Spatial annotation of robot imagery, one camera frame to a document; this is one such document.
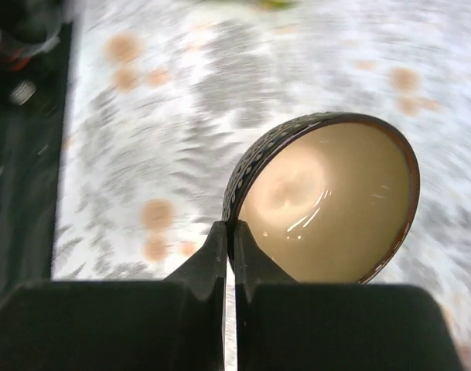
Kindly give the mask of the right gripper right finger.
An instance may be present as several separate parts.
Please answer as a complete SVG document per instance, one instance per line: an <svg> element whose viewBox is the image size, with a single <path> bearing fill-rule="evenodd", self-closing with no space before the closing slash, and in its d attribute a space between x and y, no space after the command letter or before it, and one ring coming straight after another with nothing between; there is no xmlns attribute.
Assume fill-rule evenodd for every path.
<svg viewBox="0 0 471 371"><path fill-rule="evenodd" d="M234 228L241 370L460 370L440 307L405 284L301 284Z"/></svg>

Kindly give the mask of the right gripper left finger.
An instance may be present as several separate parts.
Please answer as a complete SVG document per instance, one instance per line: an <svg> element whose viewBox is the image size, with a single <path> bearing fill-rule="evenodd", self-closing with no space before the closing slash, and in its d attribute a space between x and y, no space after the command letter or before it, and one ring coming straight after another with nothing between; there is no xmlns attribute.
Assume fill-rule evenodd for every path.
<svg viewBox="0 0 471 371"><path fill-rule="evenodd" d="M33 281L0 306L0 370L222 370L227 231L161 281Z"/></svg>

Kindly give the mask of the beige dark rimmed bowl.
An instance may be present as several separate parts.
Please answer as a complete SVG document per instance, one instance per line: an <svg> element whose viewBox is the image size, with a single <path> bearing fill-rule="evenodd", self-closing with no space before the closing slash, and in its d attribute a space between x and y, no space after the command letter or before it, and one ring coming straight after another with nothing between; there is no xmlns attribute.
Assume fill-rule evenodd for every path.
<svg viewBox="0 0 471 371"><path fill-rule="evenodd" d="M420 171L407 138L380 118L314 113L264 133L224 192L229 231L292 280L366 283L397 253L415 218Z"/></svg>

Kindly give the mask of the floral patterned table mat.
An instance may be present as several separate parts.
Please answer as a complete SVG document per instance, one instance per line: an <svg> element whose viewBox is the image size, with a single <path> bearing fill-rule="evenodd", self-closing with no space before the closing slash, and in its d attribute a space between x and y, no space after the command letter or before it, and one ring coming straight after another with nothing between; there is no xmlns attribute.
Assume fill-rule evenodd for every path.
<svg viewBox="0 0 471 371"><path fill-rule="evenodd" d="M430 291L471 370L471 1L78 1L55 279L161 278L241 155L326 111L411 142L418 212L377 282Z"/></svg>

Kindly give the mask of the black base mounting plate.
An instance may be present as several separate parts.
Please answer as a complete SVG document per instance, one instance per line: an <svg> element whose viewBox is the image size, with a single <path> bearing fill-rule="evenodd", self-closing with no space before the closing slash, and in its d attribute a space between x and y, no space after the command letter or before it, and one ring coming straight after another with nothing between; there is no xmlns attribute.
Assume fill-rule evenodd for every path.
<svg viewBox="0 0 471 371"><path fill-rule="evenodd" d="M73 25L22 70L0 70L0 301L50 276Z"/></svg>

